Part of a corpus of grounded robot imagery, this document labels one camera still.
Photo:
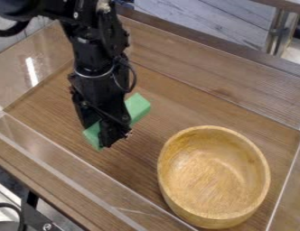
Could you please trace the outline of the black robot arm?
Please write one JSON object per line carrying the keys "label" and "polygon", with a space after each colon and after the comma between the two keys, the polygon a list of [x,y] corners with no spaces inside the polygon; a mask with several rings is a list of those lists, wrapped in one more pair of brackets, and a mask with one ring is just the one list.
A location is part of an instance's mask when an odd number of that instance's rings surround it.
{"label": "black robot arm", "polygon": [[98,126],[98,146],[112,146],[132,132],[125,97],[137,84],[125,53],[130,34],[122,27],[116,1],[0,0],[0,16],[15,22],[0,29],[0,37],[21,33],[38,16],[60,21],[74,55],[69,82],[76,111],[85,128]]}

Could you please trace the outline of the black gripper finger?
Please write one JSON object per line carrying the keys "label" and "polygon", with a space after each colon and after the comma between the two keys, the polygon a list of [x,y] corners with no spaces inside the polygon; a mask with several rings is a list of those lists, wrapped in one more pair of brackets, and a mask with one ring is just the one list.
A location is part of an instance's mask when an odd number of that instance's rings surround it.
{"label": "black gripper finger", "polygon": [[100,115],[96,112],[94,104],[85,99],[80,93],[73,94],[72,100],[82,126],[85,129],[88,129],[100,120]]}
{"label": "black gripper finger", "polygon": [[102,119],[100,121],[100,128],[100,145],[102,148],[110,148],[118,140],[129,136],[132,132],[132,119],[125,117],[118,122],[112,119]]}

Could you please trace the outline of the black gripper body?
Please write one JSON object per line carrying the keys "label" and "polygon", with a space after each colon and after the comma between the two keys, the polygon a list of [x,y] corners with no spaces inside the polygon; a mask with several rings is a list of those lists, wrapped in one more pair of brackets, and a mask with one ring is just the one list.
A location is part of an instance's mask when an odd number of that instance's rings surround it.
{"label": "black gripper body", "polygon": [[125,105],[125,97],[132,93],[137,77],[130,81],[133,72],[129,60],[116,58],[104,69],[78,69],[69,74],[70,94],[80,93],[94,104],[96,112],[102,119],[117,122],[125,117],[132,118]]}

